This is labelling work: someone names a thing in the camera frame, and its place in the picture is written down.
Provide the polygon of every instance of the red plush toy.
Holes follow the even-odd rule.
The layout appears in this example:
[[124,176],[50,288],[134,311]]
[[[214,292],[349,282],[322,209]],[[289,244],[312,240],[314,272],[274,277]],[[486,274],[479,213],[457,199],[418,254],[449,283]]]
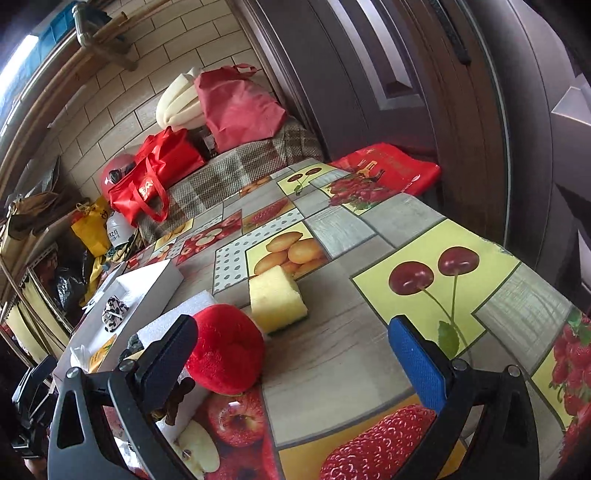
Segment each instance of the red plush toy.
[[252,320],[233,305],[216,304],[193,316],[199,338],[187,370],[193,379],[223,395],[238,395],[259,378],[265,342]]

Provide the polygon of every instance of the screw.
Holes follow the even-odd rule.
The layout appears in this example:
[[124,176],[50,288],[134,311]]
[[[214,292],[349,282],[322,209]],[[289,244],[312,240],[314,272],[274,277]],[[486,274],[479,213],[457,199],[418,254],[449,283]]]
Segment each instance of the screw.
[[66,372],[66,377],[74,378],[74,377],[77,377],[79,374],[80,374],[80,368],[72,367]]
[[519,370],[519,367],[516,365],[509,365],[507,367],[507,371],[509,372],[509,375],[512,377],[518,377],[521,375],[521,370]]
[[121,361],[118,368],[122,372],[131,372],[135,368],[135,360],[132,360],[131,358],[126,358],[125,360]]
[[465,369],[468,368],[468,364],[461,358],[454,358],[452,360],[452,368],[454,370],[458,370],[459,372],[463,372]]

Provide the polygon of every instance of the yellow sponge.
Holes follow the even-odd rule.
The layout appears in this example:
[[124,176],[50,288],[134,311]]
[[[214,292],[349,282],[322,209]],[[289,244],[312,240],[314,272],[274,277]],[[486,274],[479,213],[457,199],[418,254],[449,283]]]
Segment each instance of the yellow sponge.
[[271,333],[308,315],[300,289],[281,266],[250,279],[252,318],[265,332]]

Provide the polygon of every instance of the red bag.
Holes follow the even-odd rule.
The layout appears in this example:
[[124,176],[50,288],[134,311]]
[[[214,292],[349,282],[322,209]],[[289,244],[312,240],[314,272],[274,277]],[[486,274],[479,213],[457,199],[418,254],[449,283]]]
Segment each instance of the red bag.
[[[241,73],[238,69],[249,69]],[[195,79],[206,123],[219,153],[273,137],[286,111],[265,89],[248,80],[256,68],[246,63],[202,72]]]
[[378,143],[357,150],[329,165],[375,180],[395,192],[420,195],[441,175],[439,165],[415,160],[393,145]]
[[[135,154],[135,167],[109,191],[113,210],[123,214],[132,226],[140,212],[157,222],[168,216],[170,200],[166,188],[205,165],[203,157],[187,140],[187,130],[173,132],[172,127],[150,135]],[[152,210],[147,202],[159,196],[162,212]]]

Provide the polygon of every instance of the fruit print tablecloth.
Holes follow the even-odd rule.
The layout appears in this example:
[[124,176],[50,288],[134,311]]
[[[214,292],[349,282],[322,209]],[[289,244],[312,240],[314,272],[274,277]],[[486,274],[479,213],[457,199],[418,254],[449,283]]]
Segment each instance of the fruit print tablecloth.
[[[296,265],[281,251],[271,255],[267,246],[282,235],[296,235],[313,254]],[[590,418],[589,320],[511,254],[412,196],[307,160],[209,209],[165,248],[153,255],[149,247],[131,267],[174,259],[185,281],[167,310],[208,290],[249,313],[249,277],[277,264],[296,275],[309,309],[306,319],[272,335],[256,390],[230,399],[230,420],[254,431],[236,438],[248,441],[220,433],[215,396],[198,411],[195,420],[222,456],[206,480],[240,468],[257,479],[316,480],[335,448],[416,403],[387,339],[385,325],[399,313],[449,357],[493,371],[521,368],[537,423],[540,478],[555,470]],[[478,417],[473,409],[448,473]]]

